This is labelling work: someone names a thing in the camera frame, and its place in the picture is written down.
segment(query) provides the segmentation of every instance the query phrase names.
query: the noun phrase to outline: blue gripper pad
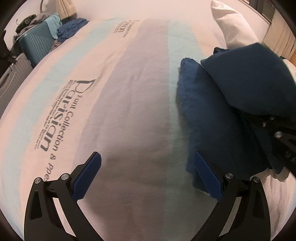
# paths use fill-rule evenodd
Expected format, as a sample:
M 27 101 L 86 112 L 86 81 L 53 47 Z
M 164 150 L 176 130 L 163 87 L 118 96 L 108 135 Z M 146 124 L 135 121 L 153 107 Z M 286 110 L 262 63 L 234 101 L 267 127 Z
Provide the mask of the blue gripper pad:
M 85 164 L 78 165 L 72 172 L 71 176 L 77 175 L 77 177 L 74 179 L 74 182 L 72 183 L 72 199 L 75 202 L 84 198 L 93 179 L 101 168 L 101 164 L 101 155 L 97 152 L 94 152 L 85 162 Z
M 199 151 L 195 153 L 193 165 L 211 197 L 220 201 L 223 196 L 222 183 Z

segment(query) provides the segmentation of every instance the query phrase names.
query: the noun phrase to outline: teal suitcase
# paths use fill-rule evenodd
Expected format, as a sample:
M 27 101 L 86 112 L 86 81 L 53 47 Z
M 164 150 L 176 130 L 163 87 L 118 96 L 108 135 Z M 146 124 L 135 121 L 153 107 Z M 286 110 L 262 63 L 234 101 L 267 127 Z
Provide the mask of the teal suitcase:
M 29 29 L 19 39 L 20 47 L 33 68 L 48 54 L 53 42 L 46 22 Z

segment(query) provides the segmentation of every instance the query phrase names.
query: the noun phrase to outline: white pillow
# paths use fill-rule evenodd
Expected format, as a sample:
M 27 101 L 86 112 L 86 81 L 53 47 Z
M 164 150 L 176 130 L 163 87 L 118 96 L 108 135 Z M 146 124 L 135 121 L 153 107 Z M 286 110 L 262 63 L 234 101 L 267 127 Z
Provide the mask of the white pillow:
M 287 59 L 283 59 L 283 62 L 288 67 L 288 69 L 293 77 L 293 80 L 296 83 L 296 67 Z
M 211 2 L 211 9 L 213 18 L 223 32 L 227 48 L 233 49 L 259 42 L 241 13 L 216 0 Z

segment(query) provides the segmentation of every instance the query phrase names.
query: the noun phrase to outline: light blue cloth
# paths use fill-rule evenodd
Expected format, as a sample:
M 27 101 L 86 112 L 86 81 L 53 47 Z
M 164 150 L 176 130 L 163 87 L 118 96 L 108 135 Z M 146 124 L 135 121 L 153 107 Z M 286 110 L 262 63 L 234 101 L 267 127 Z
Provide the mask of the light blue cloth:
M 45 19 L 45 22 L 48 25 L 50 33 L 54 39 L 57 39 L 57 29 L 62 26 L 62 21 L 57 13 L 49 16 Z

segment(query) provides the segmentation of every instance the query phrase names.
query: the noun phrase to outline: beige curtain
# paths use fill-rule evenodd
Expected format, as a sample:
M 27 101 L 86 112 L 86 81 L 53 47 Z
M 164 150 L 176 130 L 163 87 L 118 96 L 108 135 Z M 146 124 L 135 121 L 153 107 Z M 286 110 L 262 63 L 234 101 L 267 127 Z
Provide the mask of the beige curtain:
M 76 13 L 71 0 L 56 0 L 56 9 L 61 19 L 68 18 Z
M 288 60 L 296 50 L 296 38 L 277 10 L 275 10 L 271 26 L 263 43 L 278 56 L 282 56 Z

